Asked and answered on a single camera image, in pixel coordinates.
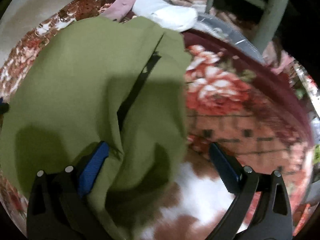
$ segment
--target olive green fabric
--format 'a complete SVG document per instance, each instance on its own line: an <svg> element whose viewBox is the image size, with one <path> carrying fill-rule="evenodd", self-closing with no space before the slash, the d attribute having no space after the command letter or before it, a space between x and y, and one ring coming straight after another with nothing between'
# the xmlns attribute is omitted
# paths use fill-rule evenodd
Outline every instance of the olive green fabric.
<svg viewBox="0 0 320 240"><path fill-rule="evenodd" d="M117 111L146 63L157 62L120 132ZM185 153L179 33L137 17L103 17L62 30L41 51L12 98L0 141L1 167L29 196L39 170L62 171L103 140L110 146L87 201L115 239L137 239Z"/></svg>

